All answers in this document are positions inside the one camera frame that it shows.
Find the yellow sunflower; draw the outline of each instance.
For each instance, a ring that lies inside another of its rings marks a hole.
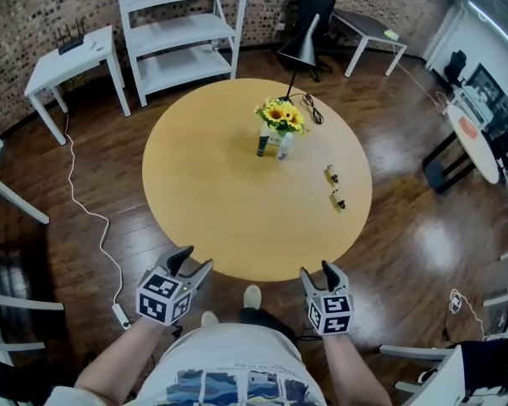
[[[272,101],[266,103],[265,108],[263,108],[263,114],[265,115],[268,122],[279,123],[285,119],[286,112],[280,104]]]
[[[288,124],[298,131],[302,129],[305,124],[305,119],[301,116],[299,110],[289,103],[284,103],[283,108],[284,118],[288,121]]]

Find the white desk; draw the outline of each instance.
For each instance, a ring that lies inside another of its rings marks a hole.
[[[404,54],[406,50],[406,45],[402,42],[392,41],[389,39],[384,32],[388,30],[388,28],[383,25],[377,19],[367,17],[366,15],[356,14],[355,12],[350,12],[342,9],[334,9],[333,17],[335,17],[341,23],[347,25],[351,29],[353,29],[356,33],[362,36],[362,40],[357,46],[356,52],[354,53],[354,57],[352,58],[348,68],[345,72],[345,77],[350,77],[352,71],[354,70],[359,57],[362,55],[363,50],[367,46],[369,41],[378,41],[384,42],[387,44],[391,44],[393,46],[398,47],[400,50],[397,52],[397,55],[393,59],[393,62],[389,66],[386,71],[386,76],[393,72],[395,66],[399,62],[400,58]]]
[[[123,92],[124,80],[115,51],[111,25],[86,34],[83,45],[62,55],[58,54],[58,50],[51,51],[38,60],[32,72],[32,76],[25,89],[25,96],[28,96],[32,106],[39,112],[41,118],[61,145],[66,144],[66,139],[38,99],[37,93],[43,89],[51,89],[62,111],[67,112],[68,107],[58,92],[57,85],[76,75],[82,74],[88,69],[95,68],[102,60],[108,63],[109,72],[117,90],[120,105],[124,115],[129,116],[130,109]]]
[[[481,129],[471,120],[466,112],[453,104],[448,106],[447,114],[454,131],[423,159],[423,172],[429,184],[437,193],[442,194],[452,185],[467,176],[474,168],[476,168],[490,184],[497,184],[499,182],[497,161],[494,159],[493,152],[483,136]],[[467,131],[462,128],[461,119],[476,129],[476,137],[471,137]],[[435,158],[455,139],[459,139],[465,153],[452,162],[447,168],[443,168],[435,161]],[[453,177],[447,178],[451,172],[469,159],[471,161],[469,164]]]
[[[493,112],[489,110],[487,104],[481,100],[480,95],[470,85],[456,89],[451,104],[456,104],[467,112],[470,110],[469,117],[474,119],[480,129],[485,128],[493,120]]]

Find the lamp cord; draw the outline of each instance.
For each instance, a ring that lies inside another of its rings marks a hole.
[[[294,93],[293,95],[289,95],[288,97],[291,98],[293,96],[299,95],[302,96],[303,102],[305,102],[305,104],[309,107],[309,111],[311,112],[311,118],[314,121],[314,123],[316,125],[321,125],[323,123],[323,115],[314,105],[314,100],[312,99],[310,93]]]

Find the orange sign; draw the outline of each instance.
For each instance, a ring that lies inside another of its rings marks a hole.
[[[461,117],[459,119],[459,125],[461,126],[461,129],[467,134],[470,138],[473,140],[478,137],[478,130],[474,123],[471,122],[469,118],[466,118],[465,116]]]

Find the gray desk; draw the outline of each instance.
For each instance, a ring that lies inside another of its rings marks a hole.
[[[395,65],[399,62],[399,59],[405,52],[406,45],[402,42],[392,41],[391,39],[389,39],[384,34],[384,32],[388,30],[388,27],[383,25],[377,19],[342,9],[334,9],[333,17],[362,36],[362,40],[357,46],[356,52],[354,53],[354,57],[352,58],[350,64],[348,65],[348,68],[346,69],[345,77],[350,77],[352,71],[354,70],[354,67],[356,66],[357,61],[359,60],[359,57],[362,55],[362,52],[367,46],[367,43],[369,41],[385,42],[394,45],[400,49],[397,55],[395,56],[393,62],[389,66],[388,70],[386,71],[386,76],[389,76],[391,72],[394,70]]]

